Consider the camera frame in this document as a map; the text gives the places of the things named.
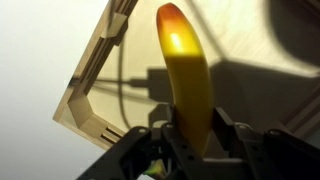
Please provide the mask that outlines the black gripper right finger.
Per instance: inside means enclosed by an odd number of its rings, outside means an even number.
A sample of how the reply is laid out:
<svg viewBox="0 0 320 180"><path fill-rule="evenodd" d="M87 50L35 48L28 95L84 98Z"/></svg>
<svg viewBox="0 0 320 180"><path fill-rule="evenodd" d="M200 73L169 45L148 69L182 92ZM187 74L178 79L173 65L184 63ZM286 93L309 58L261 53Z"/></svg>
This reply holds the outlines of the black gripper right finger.
<svg viewBox="0 0 320 180"><path fill-rule="evenodd" d="M211 163L218 180L320 180L320 150L280 129L258 133L217 107L213 132L228 152Z"/></svg>

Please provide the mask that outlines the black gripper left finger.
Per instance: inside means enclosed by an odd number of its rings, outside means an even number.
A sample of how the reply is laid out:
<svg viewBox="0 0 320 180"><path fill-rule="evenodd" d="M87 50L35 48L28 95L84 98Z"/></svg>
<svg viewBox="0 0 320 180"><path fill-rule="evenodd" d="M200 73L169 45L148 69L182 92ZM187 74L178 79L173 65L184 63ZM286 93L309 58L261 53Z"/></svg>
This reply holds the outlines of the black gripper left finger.
<svg viewBox="0 0 320 180"><path fill-rule="evenodd" d="M200 178L203 160L180 133L176 115L176 108L168 106L169 121L160 128L130 129L76 180L136 180L156 160L164 162L167 180Z"/></svg>

